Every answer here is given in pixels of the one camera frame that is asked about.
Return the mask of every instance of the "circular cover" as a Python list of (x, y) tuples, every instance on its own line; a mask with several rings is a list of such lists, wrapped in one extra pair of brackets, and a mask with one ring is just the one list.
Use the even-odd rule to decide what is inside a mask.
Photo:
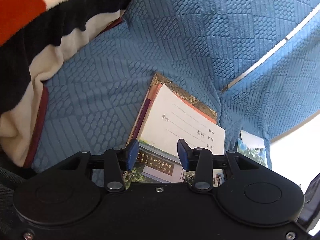
[(99, 188), (75, 171), (56, 170), (37, 175), (13, 195), (18, 214), (43, 226), (77, 221), (92, 212), (99, 201)]
[(298, 218), (303, 192), (274, 173), (241, 171), (217, 189), (218, 202), (235, 218), (256, 226), (275, 226)]

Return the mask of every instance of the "blue fabric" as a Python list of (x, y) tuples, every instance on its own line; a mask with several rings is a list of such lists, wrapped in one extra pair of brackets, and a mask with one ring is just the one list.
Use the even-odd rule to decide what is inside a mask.
[[(319, 108), (319, 17), (220, 91), (319, 2), (132, 0), (124, 23), (82, 48), (47, 82), (49, 106), (33, 167), (42, 171), (81, 148), (101, 154), (123, 146), (155, 71), (217, 111), (226, 149), (240, 129), (262, 136), (268, 146)], [(101, 173), (94, 178), (102, 179)]]

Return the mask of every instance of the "silver screw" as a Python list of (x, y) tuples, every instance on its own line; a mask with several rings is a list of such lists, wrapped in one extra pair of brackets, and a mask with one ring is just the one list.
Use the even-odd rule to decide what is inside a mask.
[(285, 239), (287, 239), (287, 240), (293, 240), (295, 238), (296, 238), (296, 234), (294, 232), (289, 232), (285, 236)]
[(123, 184), (122, 184), (121, 182), (119, 182), (119, 181), (112, 181), (112, 182), (109, 182), (109, 183), (107, 184), (107, 187), (108, 187), (109, 189), (113, 189), (113, 190), (121, 189), (122, 186), (123, 186)]
[(33, 239), (33, 234), (30, 233), (30, 232), (25, 232), (25, 233), (23, 234), (23, 238), (24, 238), (25, 240), (32, 240), (32, 239)]
[(195, 184), (195, 187), (197, 189), (204, 190), (204, 189), (208, 189), (210, 187), (210, 184), (205, 181), (200, 181)]
[(163, 192), (163, 191), (164, 191), (163, 187), (156, 187), (156, 192)]

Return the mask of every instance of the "white paper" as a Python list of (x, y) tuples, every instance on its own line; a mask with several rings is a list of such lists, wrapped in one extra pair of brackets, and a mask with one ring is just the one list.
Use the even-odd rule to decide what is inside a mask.
[(241, 130), (241, 140), (249, 147), (249, 148), (258, 148), (264, 149), (264, 141), (262, 138), (255, 136), (251, 133)]
[(212, 154), (224, 154), (225, 131), (184, 103), (163, 85), (151, 107), (140, 140), (178, 156), (177, 141), (191, 148), (202, 147)]

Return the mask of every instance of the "brown sign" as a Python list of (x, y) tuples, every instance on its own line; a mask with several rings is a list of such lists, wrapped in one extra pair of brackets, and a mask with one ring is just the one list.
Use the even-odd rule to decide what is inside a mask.
[(141, 164), (145, 164), (148, 167), (172, 176), (174, 164), (169, 163), (164, 159), (160, 159), (154, 155), (139, 151), (137, 161)]

